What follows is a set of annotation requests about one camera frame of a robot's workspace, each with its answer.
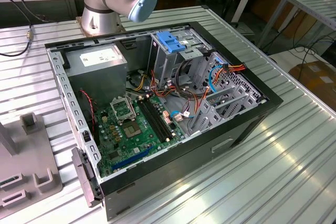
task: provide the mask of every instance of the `metal rack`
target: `metal rack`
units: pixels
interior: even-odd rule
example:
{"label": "metal rack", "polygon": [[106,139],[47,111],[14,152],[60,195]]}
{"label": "metal rack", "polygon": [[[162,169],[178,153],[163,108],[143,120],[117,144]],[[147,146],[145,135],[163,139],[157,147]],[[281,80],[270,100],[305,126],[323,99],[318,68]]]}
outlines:
{"label": "metal rack", "polygon": [[[283,104],[238,145],[165,188],[113,223],[332,223],[336,217],[336,113],[282,71],[209,9],[154,12],[144,23],[122,18],[126,30],[198,21]],[[64,188],[0,223],[105,223],[101,207],[88,208],[71,160],[76,146],[44,44],[84,35],[76,21],[34,26],[31,49],[0,57],[0,120],[41,114]],[[27,27],[0,30],[1,52],[22,50]]]}
{"label": "metal rack", "polygon": [[336,0],[281,0],[277,9],[261,33],[260,40],[257,44],[258,48],[260,48],[267,38],[269,31],[272,29],[275,21],[287,3],[293,4],[294,8],[291,11],[289,18],[284,21],[279,30],[282,30],[286,27],[298,9],[306,12],[331,29],[336,30]]}

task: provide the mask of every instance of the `motherboard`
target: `motherboard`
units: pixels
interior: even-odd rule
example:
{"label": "motherboard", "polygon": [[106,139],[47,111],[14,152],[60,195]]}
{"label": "motherboard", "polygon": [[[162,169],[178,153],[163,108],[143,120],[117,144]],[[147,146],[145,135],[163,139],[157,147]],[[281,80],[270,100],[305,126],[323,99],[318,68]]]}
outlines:
{"label": "motherboard", "polygon": [[158,97],[120,98],[95,113],[100,174],[106,177],[184,138]]}

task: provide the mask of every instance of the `blue plastic tab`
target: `blue plastic tab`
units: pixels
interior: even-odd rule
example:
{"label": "blue plastic tab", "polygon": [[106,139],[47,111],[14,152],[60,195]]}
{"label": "blue plastic tab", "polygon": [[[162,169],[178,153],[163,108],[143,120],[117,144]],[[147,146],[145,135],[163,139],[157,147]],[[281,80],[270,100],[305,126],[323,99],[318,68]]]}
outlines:
{"label": "blue plastic tab", "polygon": [[168,31],[162,31],[156,34],[162,44],[164,44],[169,52],[179,52],[185,50],[185,46],[181,45],[179,41],[176,39]]}

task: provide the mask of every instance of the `blue robot arm cap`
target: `blue robot arm cap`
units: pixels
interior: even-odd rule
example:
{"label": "blue robot arm cap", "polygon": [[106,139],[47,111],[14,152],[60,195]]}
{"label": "blue robot arm cap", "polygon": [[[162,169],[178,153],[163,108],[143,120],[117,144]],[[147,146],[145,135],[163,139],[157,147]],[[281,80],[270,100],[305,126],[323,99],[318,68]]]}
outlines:
{"label": "blue robot arm cap", "polygon": [[143,22],[153,12],[158,0],[138,0],[131,9],[128,19],[134,22]]}

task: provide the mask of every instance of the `cardboard box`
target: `cardboard box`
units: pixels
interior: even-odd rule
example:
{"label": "cardboard box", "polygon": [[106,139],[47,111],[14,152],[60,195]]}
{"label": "cardboard box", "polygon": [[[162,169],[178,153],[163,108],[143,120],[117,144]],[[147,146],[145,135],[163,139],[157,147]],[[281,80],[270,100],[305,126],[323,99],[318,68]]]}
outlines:
{"label": "cardboard box", "polygon": [[[301,64],[289,71],[298,79]],[[326,105],[336,111],[336,73],[322,61],[303,64],[300,82]]]}

